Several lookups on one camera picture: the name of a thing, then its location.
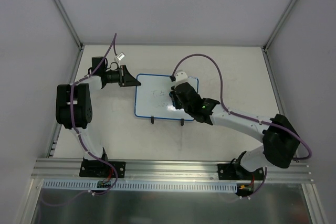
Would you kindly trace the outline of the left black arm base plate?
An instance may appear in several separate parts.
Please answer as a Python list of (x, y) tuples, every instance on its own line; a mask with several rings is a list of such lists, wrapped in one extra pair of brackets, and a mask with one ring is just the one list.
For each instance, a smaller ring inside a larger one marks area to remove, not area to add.
[[(126, 162), (121, 161), (109, 161), (109, 164), (112, 165), (118, 174), (118, 178), (124, 178), (125, 171), (126, 171)], [(83, 159), (81, 162), (81, 167), (79, 171), (79, 177), (85, 178), (107, 178), (112, 172), (111, 177), (115, 178), (115, 172), (113, 169), (97, 160), (89, 161)]]

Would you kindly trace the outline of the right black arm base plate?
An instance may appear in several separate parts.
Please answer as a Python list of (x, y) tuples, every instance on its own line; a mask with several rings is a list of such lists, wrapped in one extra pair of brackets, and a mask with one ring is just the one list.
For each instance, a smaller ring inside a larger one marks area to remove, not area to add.
[(256, 169), (254, 172), (249, 172), (240, 165), (234, 163), (217, 164), (217, 174), (219, 180), (259, 180), (262, 181), (265, 177), (265, 172), (262, 168)]

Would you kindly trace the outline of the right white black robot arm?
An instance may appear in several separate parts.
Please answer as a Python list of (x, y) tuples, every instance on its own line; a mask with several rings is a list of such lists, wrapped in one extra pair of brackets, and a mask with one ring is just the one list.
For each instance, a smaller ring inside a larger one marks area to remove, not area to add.
[(234, 111), (225, 111), (217, 100), (201, 98), (187, 82), (172, 87), (170, 98), (176, 109), (183, 109), (197, 122), (233, 129), (262, 144), (239, 155), (235, 162), (238, 178), (248, 179), (257, 169), (268, 165), (283, 169), (290, 166), (300, 142), (291, 134), (294, 130), (285, 116), (276, 114), (264, 123), (249, 120), (246, 115), (240, 117)]

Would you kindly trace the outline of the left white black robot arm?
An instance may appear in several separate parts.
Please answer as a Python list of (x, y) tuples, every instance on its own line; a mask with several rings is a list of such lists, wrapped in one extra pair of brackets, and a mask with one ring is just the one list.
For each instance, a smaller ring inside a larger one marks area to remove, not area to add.
[(115, 56), (112, 62), (115, 69), (108, 67), (105, 57), (93, 57), (92, 66), (83, 78), (57, 86), (56, 120), (78, 139), (84, 151), (83, 160), (93, 162), (91, 170), (99, 177), (108, 174), (110, 165), (104, 148), (89, 129), (93, 117), (91, 96), (107, 84), (117, 83), (122, 88), (141, 85), (126, 65), (121, 64), (124, 57), (124, 53)]

